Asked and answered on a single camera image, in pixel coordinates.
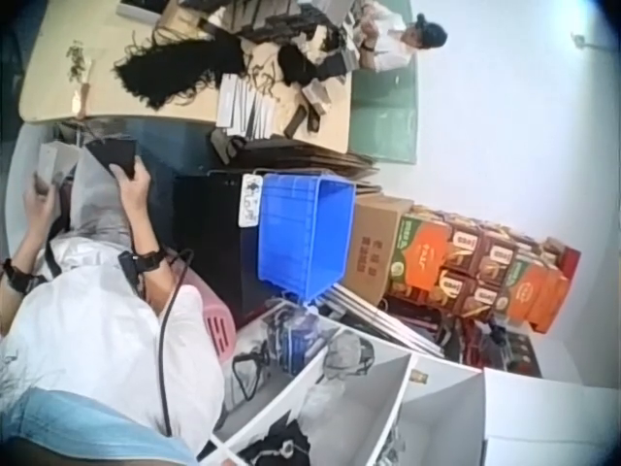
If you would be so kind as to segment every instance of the black hair bundle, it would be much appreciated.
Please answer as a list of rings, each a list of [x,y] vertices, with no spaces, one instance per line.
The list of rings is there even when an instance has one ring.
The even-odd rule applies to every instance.
[[[221,29],[208,40],[157,28],[146,46],[134,42],[126,53],[114,70],[125,90],[154,110],[176,96],[189,104],[204,88],[219,88],[222,75],[246,71],[240,39]]]
[[[317,67],[293,44],[286,44],[278,50],[278,66],[287,85],[298,83],[305,87],[317,78]]]

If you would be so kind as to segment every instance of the person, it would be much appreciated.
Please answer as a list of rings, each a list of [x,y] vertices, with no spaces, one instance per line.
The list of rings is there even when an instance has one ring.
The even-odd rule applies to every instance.
[[[360,50],[361,68],[377,72],[409,66],[418,50],[436,49],[446,43],[446,32],[439,25],[418,15],[406,25],[401,15],[372,1],[363,6],[362,18],[354,33]]]
[[[24,197],[28,229],[0,281],[0,451],[41,460],[20,464],[53,464],[54,455],[197,464],[220,415],[224,380],[202,299],[182,285],[163,337],[172,438],[163,435],[158,344],[178,278],[166,258],[156,259],[144,273],[146,300],[126,279],[121,252],[160,257],[161,249],[143,161],[136,158],[133,179],[110,170],[114,177],[82,148],[71,230],[50,243],[62,271],[56,278],[42,249],[57,188],[35,175]],[[24,289],[20,278],[33,276],[46,280]]]

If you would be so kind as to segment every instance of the white wall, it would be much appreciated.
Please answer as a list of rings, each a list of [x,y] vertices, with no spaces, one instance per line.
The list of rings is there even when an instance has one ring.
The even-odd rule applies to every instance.
[[[418,55],[418,164],[381,164],[375,180],[388,193],[581,250],[550,335],[581,338],[571,348],[580,352],[578,370],[586,383],[602,384],[619,359],[592,351],[602,339],[618,342],[618,300],[602,274],[618,221],[619,70],[613,53],[573,45],[572,30],[613,43],[578,3],[412,1],[448,41]]]

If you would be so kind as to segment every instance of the white shirt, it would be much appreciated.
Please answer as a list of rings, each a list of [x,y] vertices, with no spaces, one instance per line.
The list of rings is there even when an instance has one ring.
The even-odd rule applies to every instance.
[[[64,390],[158,430],[163,426],[157,376],[160,321],[125,279],[118,248],[70,238],[57,240],[53,249],[63,274],[24,298],[0,342],[0,361],[18,382],[12,393],[0,394],[0,402],[15,401],[29,386]],[[195,454],[211,436],[224,398],[222,371],[202,311],[198,290],[182,286],[164,336],[173,435]]]
[[[375,64],[376,71],[388,71],[409,65],[413,50],[394,37],[395,32],[404,32],[407,27],[401,15],[393,13],[383,5],[372,2],[371,18],[377,27]]]

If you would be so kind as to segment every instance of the black box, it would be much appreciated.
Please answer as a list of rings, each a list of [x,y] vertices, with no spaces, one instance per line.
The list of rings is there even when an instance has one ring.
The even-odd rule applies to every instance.
[[[257,277],[258,227],[238,226],[243,171],[213,171],[175,181],[178,250],[194,250],[194,270],[244,326],[279,290]]]

